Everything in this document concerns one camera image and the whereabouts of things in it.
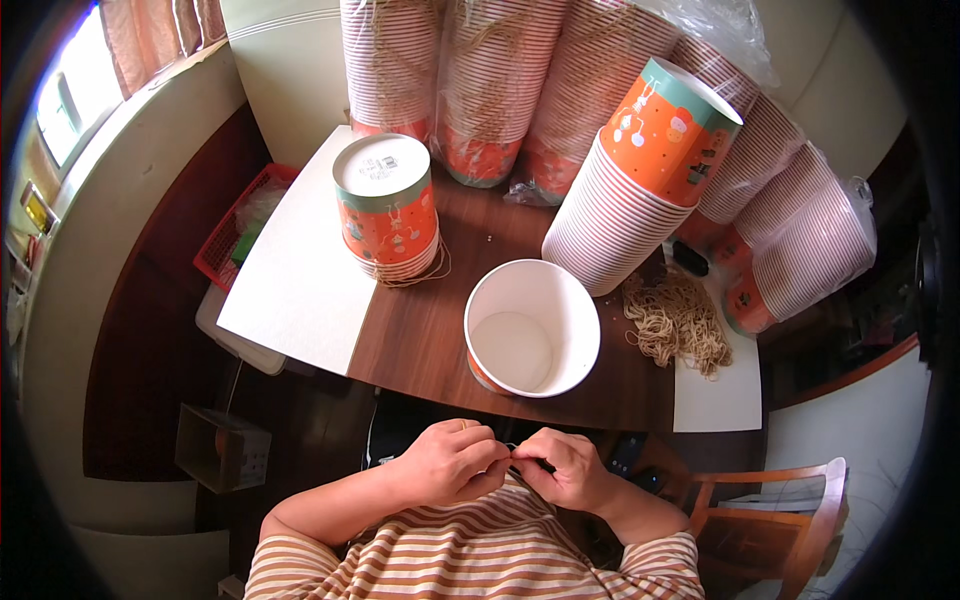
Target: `twine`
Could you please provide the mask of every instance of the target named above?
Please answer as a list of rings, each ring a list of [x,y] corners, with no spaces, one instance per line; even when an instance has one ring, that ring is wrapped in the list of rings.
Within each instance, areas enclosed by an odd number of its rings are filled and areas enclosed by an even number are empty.
[[[682,357],[691,369],[716,380],[719,367],[733,363],[713,301],[699,282],[669,265],[666,277],[654,288],[644,288],[636,273],[623,282],[623,316],[636,331],[626,331],[627,342],[666,367]]]
[[[383,285],[384,287],[410,287],[411,285],[415,285],[423,281],[430,281],[431,279],[443,279],[444,277],[450,275],[450,271],[453,270],[453,256],[450,254],[450,250],[446,247],[446,242],[444,241],[444,237],[442,235],[440,236],[440,249],[437,251],[437,256],[440,258],[440,260],[438,261],[436,258],[434,258],[434,262],[430,264],[432,266],[434,263],[436,263],[437,266],[433,267],[429,273],[422,273],[418,276],[410,277],[409,279],[389,280],[384,278],[384,276],[379,272],[378,267],[374,267],[373,278],[376,279],[377,283]]]

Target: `wooden table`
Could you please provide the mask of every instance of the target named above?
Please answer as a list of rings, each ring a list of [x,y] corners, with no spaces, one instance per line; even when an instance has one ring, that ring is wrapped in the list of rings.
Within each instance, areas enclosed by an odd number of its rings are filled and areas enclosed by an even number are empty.
[[[361,273],[342,238],[331,165],[350,141],[349,128],[338,128],[303,168],[257,238],[218,326],[329,372],[499,415],[630,431],[760,427],[755,342],[728,331],[736,357],[719,381],[684,365],[660,369],[624,338],[632,324],[618,292],[596,301],[600,353],[579,386],[544,399],[488,392],[467,367],[467,298],[497,265],[539,257],[556,211],[506,204],[502,188],[464,187],[434,165],[452,272],[407,288],[383,287]],[[644,269],[660,261],[658,253]]]
[[[521,419],[632,431],[673,429],[673,368],[627,343],[633,323],[619,293],[597,299],[600,353],[588,377],[552,398],[499,396],[467,366],[464,309],[477,281],[497,265],[540,258],[556,209],[507,204],[503,186],[464,187],[438,164],[433,184],[450,275],[408,288],[377,286],[347,376],[446,404]],[[648,264],[662,264],[658,252]]]

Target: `window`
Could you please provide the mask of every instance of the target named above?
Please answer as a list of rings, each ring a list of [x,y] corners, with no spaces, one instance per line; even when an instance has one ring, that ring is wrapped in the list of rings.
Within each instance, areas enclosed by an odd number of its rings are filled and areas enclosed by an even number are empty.
[[[123,102],[94,6],[51,64],[36,103],[36,121],[60,176]]]

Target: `red plastic basket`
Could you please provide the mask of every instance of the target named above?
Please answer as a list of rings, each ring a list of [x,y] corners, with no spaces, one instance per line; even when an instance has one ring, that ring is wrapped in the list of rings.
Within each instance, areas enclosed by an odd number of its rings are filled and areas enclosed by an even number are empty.
[[[291,182],[297,178],[300,171],[290,167],[271,162],[256,179],[247,186],[247,189],[240,194],[240,198],[233,203],[224,218],[220,220],[220,225],[213,230],[210,237],[206,238],[204,245],[197,252],[193,259],[193,265],[201,272],[210,277],[210,280],[220,286],[224,291],[229,291],[233,281],[237,278],[240,269],[230,260],[230,255],[237,247],[240,241],[240,234],[236,227],[236,210],[244,200],[247,199],[253,190],[267,183],[270,180],[280,180]]]

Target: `striped sleeve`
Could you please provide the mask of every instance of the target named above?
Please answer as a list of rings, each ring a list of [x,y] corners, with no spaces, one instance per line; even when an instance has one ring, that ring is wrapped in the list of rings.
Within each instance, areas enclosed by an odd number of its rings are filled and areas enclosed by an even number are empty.
[[[340,560],[319,542],[272,536],[256,547],[244,600],[304,598],[322,587]]]
[[[619,571],[631,584],[658,598],[704,598],[697,575],[697,543],[686,532],[627,546]]]

